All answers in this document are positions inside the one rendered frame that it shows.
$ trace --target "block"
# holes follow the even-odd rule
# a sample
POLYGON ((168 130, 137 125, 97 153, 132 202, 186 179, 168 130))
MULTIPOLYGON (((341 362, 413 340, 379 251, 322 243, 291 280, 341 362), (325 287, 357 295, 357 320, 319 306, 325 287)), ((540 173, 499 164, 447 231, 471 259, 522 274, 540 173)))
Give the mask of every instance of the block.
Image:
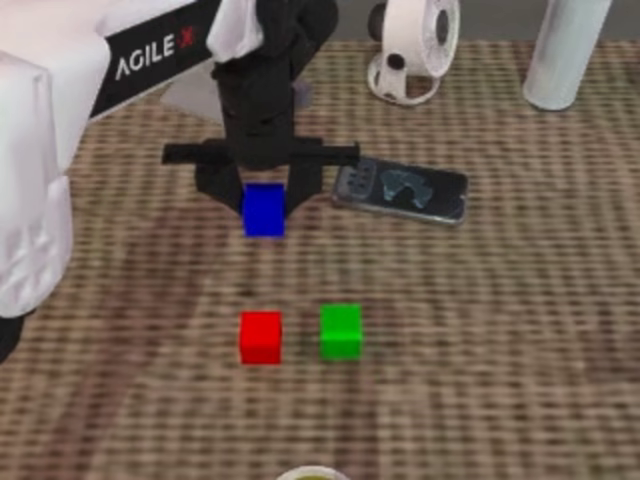
POLYGON ((243 312, 238 338, 245 365, 277 365, 282 359, 282 314, 243 312))
POLYGON ((279 183, 249 183, 242 203, 247 237, 283 237, 285 231, 285 188, 279 183))
POLYGON ((356 360, 362 353, 360 305, 323 305, 320 313, 320 353, 324 360, 356 360))

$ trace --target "red cube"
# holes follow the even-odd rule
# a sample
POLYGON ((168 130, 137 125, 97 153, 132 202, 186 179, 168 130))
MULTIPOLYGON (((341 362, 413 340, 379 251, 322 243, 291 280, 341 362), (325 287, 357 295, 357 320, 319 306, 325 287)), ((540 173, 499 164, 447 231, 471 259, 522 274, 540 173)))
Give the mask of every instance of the red cube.
POLYGON ((240 359, 246 365, 277 365, 282 357, 282 314, 242 312, 240 359))

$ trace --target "table surface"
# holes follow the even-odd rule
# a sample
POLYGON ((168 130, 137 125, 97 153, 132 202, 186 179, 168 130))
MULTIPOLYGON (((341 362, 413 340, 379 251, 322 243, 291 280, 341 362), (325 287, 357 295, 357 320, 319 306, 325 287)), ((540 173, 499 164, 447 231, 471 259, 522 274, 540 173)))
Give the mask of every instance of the table surface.
POLYGON ((92 125, 72 264, 0 369, 0 478, 640 478, 637 51, 603 44, 550 114, 520 95, 531 45, 462 43, 414 110, 369 94, 369 44, 329 45, 299 132, 466 172, 459 229, 325 194, 284 240, 246 239, 159 161, 220 127, 159 93, 92 125), (340 302, 362 305, 364 354, 325 364, 320 307, 340 302), (260 309, 283 312, 279 367, 238 363, 240 312, 260 309))

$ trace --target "red letter x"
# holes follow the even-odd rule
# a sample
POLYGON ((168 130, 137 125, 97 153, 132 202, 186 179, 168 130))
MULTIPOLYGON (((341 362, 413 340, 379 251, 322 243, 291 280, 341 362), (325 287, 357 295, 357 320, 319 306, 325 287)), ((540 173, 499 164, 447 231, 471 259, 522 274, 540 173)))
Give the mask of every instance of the red letter x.
POLYGON ((180 35, 181 35, 180 41, 178 42, 178 44, 180 45, 180 48, 193 45, 193 27, 183 28, 182 31, 180 32, 180 35))

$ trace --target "green cube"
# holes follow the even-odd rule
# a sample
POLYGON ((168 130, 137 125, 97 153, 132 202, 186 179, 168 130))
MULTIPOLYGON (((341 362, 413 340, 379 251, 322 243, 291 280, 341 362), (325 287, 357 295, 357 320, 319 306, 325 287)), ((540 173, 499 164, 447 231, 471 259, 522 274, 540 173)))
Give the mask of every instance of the green cube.
POLYGON ((324 360, 354 360, 362 353, 360 305, 323 305, 320 315, 320 353, 324 360))

